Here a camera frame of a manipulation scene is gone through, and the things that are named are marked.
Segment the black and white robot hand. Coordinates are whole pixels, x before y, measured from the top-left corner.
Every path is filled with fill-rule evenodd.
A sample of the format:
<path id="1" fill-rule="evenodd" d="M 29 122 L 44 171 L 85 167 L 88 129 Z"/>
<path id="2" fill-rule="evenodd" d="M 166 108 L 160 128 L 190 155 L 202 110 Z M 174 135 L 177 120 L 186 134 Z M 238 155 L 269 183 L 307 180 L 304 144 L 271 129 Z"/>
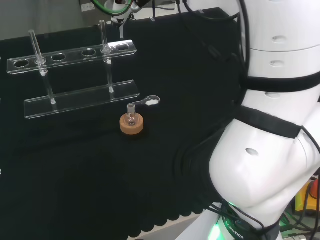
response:
<path id="1" fill-rule="evenodd" d="M 130 17 L 143 9 L 150 0 L 107 0 L 104 7 L 112 10 L 115 16 L 111 17 L 111 21 L 116 25 L 123 25 Z"/>

